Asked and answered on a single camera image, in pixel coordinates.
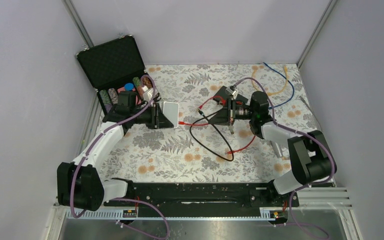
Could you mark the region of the white router box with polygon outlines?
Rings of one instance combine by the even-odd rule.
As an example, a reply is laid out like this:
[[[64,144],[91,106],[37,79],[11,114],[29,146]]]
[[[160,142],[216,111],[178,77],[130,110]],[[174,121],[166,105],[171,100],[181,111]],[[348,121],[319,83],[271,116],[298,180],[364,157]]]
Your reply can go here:
[[[173,124],[173,128],[179,126],[179,103],[164,101],[162,103],[162,112],[164,116]]]

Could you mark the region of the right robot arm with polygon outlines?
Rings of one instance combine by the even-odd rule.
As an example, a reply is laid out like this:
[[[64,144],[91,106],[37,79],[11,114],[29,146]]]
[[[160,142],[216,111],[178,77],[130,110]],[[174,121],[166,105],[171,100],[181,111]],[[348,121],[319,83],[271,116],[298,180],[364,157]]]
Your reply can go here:
[[[268,95],[263,91],[253,92],[249,104],[237,104],[229,97],[208,122],[232,127],[235,120],[247,120],[256,137],[270,141],[279,151],[282,148],[288,150],[291,169],[271,180],[266,193],[267,201],[279,206],[292,191],[319,180],[329,180],[337,166],[321,131],[305,133],[276,122],[269,113],[269,103]]]

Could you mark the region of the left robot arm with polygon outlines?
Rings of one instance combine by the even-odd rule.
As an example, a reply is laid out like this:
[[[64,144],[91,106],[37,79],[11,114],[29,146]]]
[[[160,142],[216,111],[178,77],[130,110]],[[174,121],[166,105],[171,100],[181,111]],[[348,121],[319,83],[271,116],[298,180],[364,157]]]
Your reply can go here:
[[[153,89],[145,93],[140,104],[137,98],[132,91],[120,92],[117,103],[104,116],[98,133],[83,152],[71,162],[58,166],[57,202],[60,205],[85,212],[96,211],[115,199],[124,206],[134,202],[136,193],[131,180],[101,179],[104,161],[133,125],[154,130],[177,128],[180,108],[177,102],[159,100]]]

